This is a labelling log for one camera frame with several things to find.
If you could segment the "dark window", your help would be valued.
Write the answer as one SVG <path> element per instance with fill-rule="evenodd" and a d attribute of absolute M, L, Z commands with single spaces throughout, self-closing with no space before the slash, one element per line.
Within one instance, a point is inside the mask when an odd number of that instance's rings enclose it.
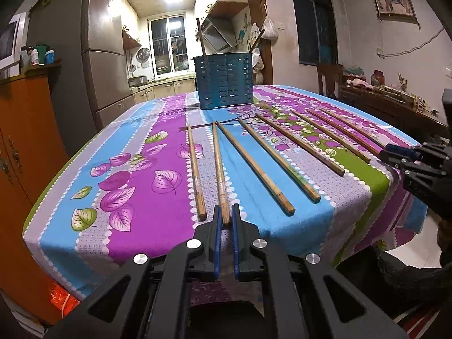
<path fill-rule="evenodd" d="M 338 44 L 331 0 L 293 0 L 299 62 L 337 64 Z"/>

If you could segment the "floral striped tablecloth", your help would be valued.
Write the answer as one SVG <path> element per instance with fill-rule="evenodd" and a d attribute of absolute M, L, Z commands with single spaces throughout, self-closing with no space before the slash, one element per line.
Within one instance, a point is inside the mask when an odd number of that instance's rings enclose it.
<path fill-rule="evenodd" d="M 333 99 L 255 86 L 248 105 L 202 109 L 192 92 L 135 105 L 59 171 L 22 237 L 34 260 L 86 298 L 138 253 L 161 256 L 216 207 L 289 254 L 339 263 L 421 232 L 427 207 L 378 159 L 413 138 Z"/>

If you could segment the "wooden chair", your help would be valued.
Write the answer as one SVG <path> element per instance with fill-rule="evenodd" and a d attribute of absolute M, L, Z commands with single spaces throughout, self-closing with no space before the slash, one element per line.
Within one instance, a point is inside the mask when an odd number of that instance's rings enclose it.
<path fill-rule="evenodd" d="M 336 99 L 336 88 L 342 83 L 343 66 L 340 64 L 317 64 L 319 94 Z"/>

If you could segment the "white microwave oven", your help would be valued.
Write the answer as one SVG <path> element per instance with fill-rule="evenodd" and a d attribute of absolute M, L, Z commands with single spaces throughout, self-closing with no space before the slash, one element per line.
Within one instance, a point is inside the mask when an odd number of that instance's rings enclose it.
<path fill-rule="evenodd" d="M 1 33 L 1 70 L 20 61 L 21 48 L 26 45 L 26 23 L 28 13 L 14 15 L 7 28 Z"/>

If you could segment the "range hood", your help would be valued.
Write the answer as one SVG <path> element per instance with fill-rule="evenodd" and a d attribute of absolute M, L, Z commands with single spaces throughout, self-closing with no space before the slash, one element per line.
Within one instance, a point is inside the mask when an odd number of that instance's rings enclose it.
<path fill-rule="evenodd" d="M 237 39 L 231 21 L 207 17 L 201 25 L 201 31 L 215 52 L 227 53 L 237 49 Z"/>

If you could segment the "orange wooden cabinet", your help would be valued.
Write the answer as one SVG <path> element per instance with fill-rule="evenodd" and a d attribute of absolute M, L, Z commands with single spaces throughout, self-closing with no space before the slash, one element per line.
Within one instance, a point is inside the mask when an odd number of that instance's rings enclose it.
<path fill-rule="evenodd" d="M 47 324 L 54 280 L 34 261 L 22 228 L 34 203 L 68 161 L 48 79 L 58 64 L 37 65 L 1 81 L 1 292 Z"/>

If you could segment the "dark wooden side table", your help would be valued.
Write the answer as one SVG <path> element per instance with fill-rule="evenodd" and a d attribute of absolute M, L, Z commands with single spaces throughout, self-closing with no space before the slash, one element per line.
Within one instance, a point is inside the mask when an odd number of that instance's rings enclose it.
<path fill-rule="evenodd" d="M 371 86 L 360 77 L 345 75 L 339 101 L 393 125 L 419 142 L 447 142 L 451 138 L 438 111 L 414 94 L 389 86 Z"/>

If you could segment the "chopstick in holder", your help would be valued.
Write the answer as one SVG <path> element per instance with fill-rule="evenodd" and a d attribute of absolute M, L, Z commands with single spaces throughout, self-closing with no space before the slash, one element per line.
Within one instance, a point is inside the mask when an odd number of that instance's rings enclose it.
<path fill-rule="evenodd" d="M 205 56 L 206 55 L 205 43 L 204 43 L 203 33 L 202 33 L 202 29 L 201 29 L 201 22 L 200 22 L 199 18 L 196 18 L 196 23 L 197 23 L 197 28 L 198 28 L 198 40 L 201 44 L 202 55 Z"/>
<path fill-rule="evenodd" d="M 256 37 L 256 39 L 254 40 L 252 46 L 250 47 L 250 49 L 248 50 L 248 53 L 252 53 L 253 50 L 257 47 L 257 45 L 260 42 L 260 39 L 262 38 L 262 35 L 265 33 L 265 29 L 262 29 L 259 33 L 259 35 Z"/>

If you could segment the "chopstick in holder left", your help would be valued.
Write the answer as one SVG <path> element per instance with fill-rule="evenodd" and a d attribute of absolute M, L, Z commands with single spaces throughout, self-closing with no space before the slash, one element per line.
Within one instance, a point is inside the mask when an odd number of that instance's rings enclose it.
<path fill-rule="evenodd" d="M 205 43 L 204 43 L 203 33 L 202 33 L 202 29 L 201 29 L 201 22 L 200 22 L 199 18 L 196 18 L 196 23 L 197 23 L 197 28 L 198 28 L 198 40 L 201 44 L 202 55 L 205 56 L 206 55 Z"/>

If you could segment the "blue perforated utensil holder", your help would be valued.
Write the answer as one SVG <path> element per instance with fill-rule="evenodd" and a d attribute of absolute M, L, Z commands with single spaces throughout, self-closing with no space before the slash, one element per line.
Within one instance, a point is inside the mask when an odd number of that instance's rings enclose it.
<path fill-rule="evenodd" d="M 253 67 L 250 53 L 210 54 L 194 57 L 201 109 L 217 109 L 253 102 Z"/>

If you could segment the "kitchen counter cabinets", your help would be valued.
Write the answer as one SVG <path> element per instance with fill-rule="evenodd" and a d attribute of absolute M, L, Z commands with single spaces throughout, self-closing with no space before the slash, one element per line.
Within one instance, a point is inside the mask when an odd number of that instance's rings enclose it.
<path fill-rule="evenodd" d="M 195 75 L 170 77 L 130 88 L 135 104 L 196 91 Z"/>

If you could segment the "framed elephant picture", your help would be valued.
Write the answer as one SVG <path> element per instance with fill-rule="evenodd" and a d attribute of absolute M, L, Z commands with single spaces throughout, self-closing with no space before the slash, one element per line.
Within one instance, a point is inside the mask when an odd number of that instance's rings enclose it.
<path fill-rule="evenodd" d="M 380 21 L 400 21 L 421 28 L 411 0 L 373 0 Z"/>

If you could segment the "white plastic bag hanging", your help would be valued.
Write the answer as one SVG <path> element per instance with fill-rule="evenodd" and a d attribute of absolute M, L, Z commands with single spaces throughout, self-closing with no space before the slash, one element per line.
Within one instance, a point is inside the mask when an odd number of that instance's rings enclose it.
<path fill-rule="evenodd" d="M 277 26 L 274 24 L 273 20 L 269 16 L 265 17 L 262 30 L 264 31 L 264 33 L 262 33 L 261 36 L 262 39 L 275 41 L 279 37 Z"/>

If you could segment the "wooden chopstick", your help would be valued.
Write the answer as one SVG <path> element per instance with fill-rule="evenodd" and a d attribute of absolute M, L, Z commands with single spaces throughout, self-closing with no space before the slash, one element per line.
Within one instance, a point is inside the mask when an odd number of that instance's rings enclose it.
<path fill-rule="evenodd" d="M 197 154 L 195 150 L 195 143 L 192 136 L 192 128 L 188 124 L 187 125 L 187 133 L 188 133 L 188 145 L 190 151 L 190 160 L 192 165 L 192 180 L 193 180 L 193 188 L 195 192 L 195 202 L 197 208 L 198 219 L 200 221 L 205 221 L 207 219 L 207 212 L 205 208 L 205 200 L 202 192 L 201 186 L 201 178 L 198 170 L 198 161 Z"/>
<path fill-rule="evenodd" d="M 380 142 L 375 136 L 373 136 L 372 134 L 366 132 L 364 129 L 358 127 L 357 125 L 355 125 L 353 122 L 347 120 L 344 116 L 340 116 L 335 114 L 334 112 L 329 111 L 328 109 L 323 109 L 320 108 L 320 110 L 328 115 L 330 115 L 331 117 L 345 123 L 348 127 L 354 129 L 355 131 L 359 132 L 360 134 L 362 134 L 363 136 L 365 136 L 366 138 L 368 138 L 369 140 L 371 140 L 372 142 L 374 142 L 376 145 L 378 145 L 380 148 L 384 149 L 385 144 L 383 144 L 382 142 Z"/>
<path fill-rule="evenodd" d="M 347 128 L 342 127 L 341 125 L 335 123 L 333 120 L 321 115 L 318 112 L 312 111 L 311 109 L 308 109 L 307 112 L 311 115 L 316 116 L 317 118 L 322 120 L 324 123 L 327 123 L 327 124 L 331 125 L 332 127 L 334 127 L 335 129 L 339 130 L 342 134 L 344 134 L 345 136 L 352 139 L 355 143 L 362 146 L 364 149 L 369 151 L 374 156 L 376 156 L 376 157 L 379 156 L 379 152 L 376 149 L 374 149 L 371 145 L 367 144 L 363 139 L 359 138 L 353 132 L 350 132 L 349 130 L 347 130 Z"/>
<path fill-rule="evenodd" d="M 227 191 L 225 186 L 225 175 L 221 159 L 221 151 L 218 141 L 218 131 L 215 123 L 212 123 L 212 136 L 214 145 L 214 163 L 216 171 L 218 203 L 221 208 L 221 221 L 223 228 L 227 229 L 231 224 L 230 207 L 227 199 Z"/>
<path fill-rule="evenodd" d="M 332 138 L 335 142 L 338 142 L 340 145 L 342 145 L 344 148 L 350 150 L 354 155 L 358 156 L 361 160 L 363 160 L 365 163 L 369 164 L 371 162 L 371 158 L 368 157 L 368 155 L 365 155 L 363 152 L 358 150 L 355 146 L 353 146 L 348 141 L 344 140 L 343 138 L 339 137 L 336 133 L 330 131 L 325 126 L 320 125 L 319 123 L 314 122 L 310 118 L 306 117 L 305 115 L 302 115 L 301 113 L 291 110 L 291 112 L 301 118 L 303 121 L 309 123 L 313 127 L 317 128 L 321 132 L 325 133 L 328 137 Z"/>
<path fill-rule="evenodd" d="M 227 140 L 235 147 L 241 157 L 247 162 L 249 167 L 253 170 L 256 176 L 260 179 L 260 181 L 264 184 L 267 190 L 271 193 L 273 198 L 278 202 L 280 207 L 283 209 L 286 215 L 293 216 L 296 209 L 289 202 L 287 197 L 283 194 L 283 192 L 278 188 L 278 186 L 272 181 L 272 179 L 264 172 L 264 170 L 259 166 L 259 164 L 250 156 L 250 154 L 245 150 L 245 148 L 240 144 L 238 140 L 235 139 L 232 134 L 227 131 L 227 129 L 219 123 L 219 121 L 215 122 L 215 125 L 219 127 L 222 133 L 226 136 Z"/>
<path fill-rule="evenodd" d="M 313 203 L 319 203 L 320 194 L 300 175 L 296 172 L 284 158 L 270 145 L 268 145 L 244 120 L 238 119 L 242 127 L 250 133 L 250 135 L 259 143 L 259 145 L 278 163 L 278 165 L 297 183 L 300 189 L 308 196 Z"/>
<path fill-rule="evenodd" d="M 325 164 L 329 169 L 334 171 L 337 175 L 339 175 L 340 177 L 344 176 L 345 170 L 342 167 L 340 167 L 335 162 L 329 160 L 326 156 L 322 155 L 320 152 L 316 151 L 311 145 L 306 144 L 300 138 L 293 135 L 288 130 L 284 129 L 281 125 L 276 124 L 274 121 L 271 121 L 258 113 L 256 113 L 255 116 L 258 119 L 262 120 L 263 122 L 267 123 L 267 125 L 271 126 L 275 130 L 280 132 L 283 136 L 287 137 L 290 141 L 297 144 L 300 148 L 309 152 L 314 158 L 318 159 L 320 162 Z"/>

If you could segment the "silver refrigerator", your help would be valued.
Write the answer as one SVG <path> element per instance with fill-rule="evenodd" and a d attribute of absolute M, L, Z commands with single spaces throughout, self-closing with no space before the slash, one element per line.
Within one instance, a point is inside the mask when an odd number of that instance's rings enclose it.
<path fill-rule="evenodd" d="M 46 44 L 60 67 L 52 103 L 68 155 L 133 107 L 126 76 L 122 0 L 38 0 L 28 44 Z"/>

